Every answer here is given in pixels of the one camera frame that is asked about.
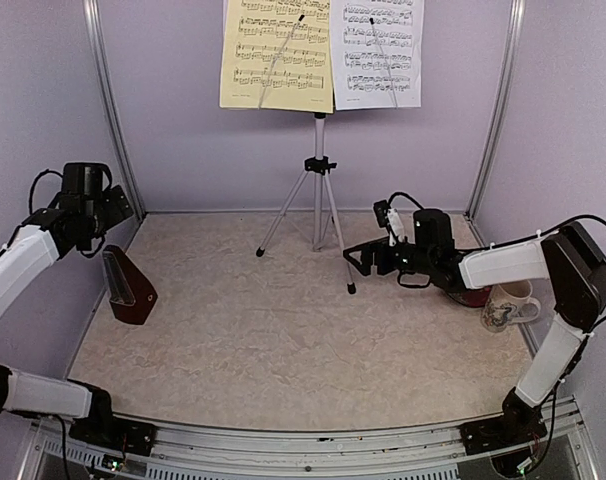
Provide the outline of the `brown wooden metronome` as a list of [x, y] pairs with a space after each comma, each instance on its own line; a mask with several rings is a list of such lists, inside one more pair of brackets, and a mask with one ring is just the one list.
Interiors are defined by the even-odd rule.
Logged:
[[144, 325], [158, 293], [150, 280], [117, 245], [102, 251], [103, 271], [114, 317], [128, 325]]

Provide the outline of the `white perforated music stand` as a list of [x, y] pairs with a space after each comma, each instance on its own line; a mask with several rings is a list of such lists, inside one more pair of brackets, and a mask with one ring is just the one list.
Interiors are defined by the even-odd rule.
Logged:
[[256, 256], [262, 257], [267, 250], [277, 228], [288, 213], [290, 206], [301, 189], [305, 179], [309, 176], [314, 178], [314, 227], [312, 248], [318, 251], [325, 245], [326, 228], [323, 223], [331, 224], [334, 227], [336, 240], [341, 249], [345, 248], [344, 236], [338, 216], [338, 208], [335, 201], [333, 185], [331, 182], [331, 172], [336, 168], [325, 152], [325, 131], [326, 131], [325, 113], [316, 113], [314, 115], [314, 156], [304, 161], [304, 168], [291, 191], [285, 199], [277, 216], [274, 218], [269, 230], [267, 231], [262, 243], [256, 250]]

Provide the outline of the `white sheet music page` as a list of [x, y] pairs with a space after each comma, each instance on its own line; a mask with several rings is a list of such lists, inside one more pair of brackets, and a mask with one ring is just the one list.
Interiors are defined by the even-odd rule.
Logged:
[[330, 54], [337, 111], [419, 108], [424, 3], [332, 1]]

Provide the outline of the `yellow sheet music page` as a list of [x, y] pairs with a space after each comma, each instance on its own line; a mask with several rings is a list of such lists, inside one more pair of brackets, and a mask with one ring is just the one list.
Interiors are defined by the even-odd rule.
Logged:
[[328, 1], [228, 1], [219, 106], [332, 112], [329, 13]]

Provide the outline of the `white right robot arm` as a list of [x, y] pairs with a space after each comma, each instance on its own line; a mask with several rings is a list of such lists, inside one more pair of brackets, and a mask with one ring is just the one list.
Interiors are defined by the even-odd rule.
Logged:
[[427, 277], [428, 285], [450, 294], [515, 281], [550, 281], [555, 298], [552, 323], [494, 423], [501, 442], [518, 442], [538, 422], [542, 404], [579, 361], [595, 328], [606, 320], [606, 256], [583, 227], [583, 218], [570, 218], [517, 241], [461, 250], [455, 245], [449, 215], [439, 209], [414, 211], [412, 240], [387, 202], [377, 203], [374, 211], [386, 236], [343, 252], [363, 276], [419, 274]]

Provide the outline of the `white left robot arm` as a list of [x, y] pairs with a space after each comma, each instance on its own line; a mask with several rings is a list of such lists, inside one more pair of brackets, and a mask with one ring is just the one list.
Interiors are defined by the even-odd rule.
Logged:
[[[28, 194], [28, 217], [0, 249], [0, 319], [23, 291], [45, 270], [73, 250], [91, 259], [105, 244], [109, 230], [133, 215], [123, 188], [113, 183], [104, 163], [71, 162], [57, 173], [60, 190], [36, 209]], [[120, 418], [97, 403], [99, 390], [72, 381], [27, 373], [0, 364], [0, 413], [82, 419], [85, 430], [104, 445], [123, 434]]]

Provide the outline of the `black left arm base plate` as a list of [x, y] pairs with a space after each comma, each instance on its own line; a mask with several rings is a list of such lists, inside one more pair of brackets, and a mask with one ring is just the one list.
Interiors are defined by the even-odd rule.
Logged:
[[69, 435], [90, 445], [134, 454], [151, 455], [157, 436], [157, 427], [151, 423], [113, 417], [107, 425], [87, 419], [74, 420]]

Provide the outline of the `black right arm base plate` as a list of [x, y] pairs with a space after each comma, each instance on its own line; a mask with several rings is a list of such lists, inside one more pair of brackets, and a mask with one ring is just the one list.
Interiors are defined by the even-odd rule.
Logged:
[[545, 423], [535, 420], [529, 426], [508, 427], [502, 416], [470, 421], [459, 427], [467, 455], [477, 455], [500, 450], [545, 437], [548, 434]]

